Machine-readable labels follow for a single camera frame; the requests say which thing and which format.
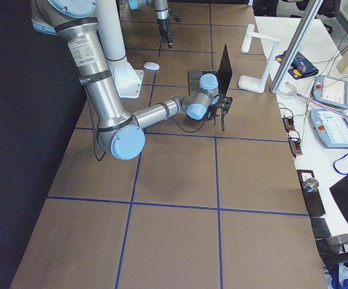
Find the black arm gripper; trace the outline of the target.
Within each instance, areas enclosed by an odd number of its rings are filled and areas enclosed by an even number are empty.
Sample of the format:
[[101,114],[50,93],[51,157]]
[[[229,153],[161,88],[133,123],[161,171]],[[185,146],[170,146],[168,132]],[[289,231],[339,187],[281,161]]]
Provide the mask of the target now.
[[170,31],[169,19],[157,19],[157,24],[159,31],[161,32],[163,42],[167,44],[169,49],[171,49],[173,46],[173,35]]

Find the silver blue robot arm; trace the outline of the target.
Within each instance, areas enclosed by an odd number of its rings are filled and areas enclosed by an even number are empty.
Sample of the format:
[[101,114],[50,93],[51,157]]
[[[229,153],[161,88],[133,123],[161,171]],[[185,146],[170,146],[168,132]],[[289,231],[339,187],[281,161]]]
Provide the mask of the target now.
[[157,18],[158,29],[161,38],[164,43],[167,44],[168,48],[171,49],[173,45],[173,35],[170,30],[170,8],[169,1],[166,0],[129,0],[129,7],[132,10],[137,10],[145,5],[153,4],[155,7],[155,14]]
[[138,156],[145,145],[144,130],[179,113],[206,118],[219,100],[219,80],[205,74],[189,96],[173,96],[136,112],[123,105],[140,96],[144,72],[127,59],[115,1],[32,1],[33,28],[59,37],[69,51],[85,90],[91,112],[94,147],[120,160]]

